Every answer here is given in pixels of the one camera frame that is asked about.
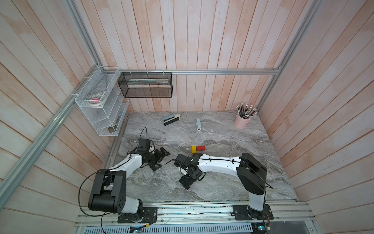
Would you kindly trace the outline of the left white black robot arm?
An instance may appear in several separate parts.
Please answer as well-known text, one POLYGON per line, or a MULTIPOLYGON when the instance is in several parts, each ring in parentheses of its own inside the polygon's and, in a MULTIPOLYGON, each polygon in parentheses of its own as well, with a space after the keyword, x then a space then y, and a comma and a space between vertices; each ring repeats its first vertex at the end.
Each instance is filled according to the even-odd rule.
POLYGON ((157 149, 152 140, 140 138, 138 145, 127 153, 124 160, 95 173, 89 210, 118 214, 119 222, 145 222, 143 201, 127 196, 127 178, 143 166, 158 170, 162 167, 161 161, 169 155, 163 147, 157 149))

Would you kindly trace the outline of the yellow block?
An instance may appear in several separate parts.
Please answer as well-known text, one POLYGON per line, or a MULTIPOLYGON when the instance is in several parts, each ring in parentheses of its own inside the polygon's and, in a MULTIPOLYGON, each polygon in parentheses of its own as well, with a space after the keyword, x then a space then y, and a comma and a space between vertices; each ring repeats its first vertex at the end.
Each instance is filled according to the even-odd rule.
POLYGON ((192 154, 195 154, 195 153, 197 153, 197 149, 196 149, 196 146, 192 146, 192 147, 191 147, 191 149, 192 149, 192 154))

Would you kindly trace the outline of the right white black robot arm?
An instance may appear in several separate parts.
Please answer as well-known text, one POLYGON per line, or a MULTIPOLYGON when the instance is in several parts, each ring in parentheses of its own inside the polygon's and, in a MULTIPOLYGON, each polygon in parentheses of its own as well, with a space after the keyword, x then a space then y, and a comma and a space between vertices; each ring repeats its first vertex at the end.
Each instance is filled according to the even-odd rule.
POLYGON ((237 177, 249 192, 249 204, 235 205, 233 215, 236 220, 271 220, 270 208, 265 205, 266 189, 273 187, 267 183, 267 168, 249 153, 240 157, 214 157, 202 153, 194 153, 187 157, 179 154, 174 160, 182 177, 179 182, 189 190, 196 181, 202 181, 209 172, 227 174, 237 177))

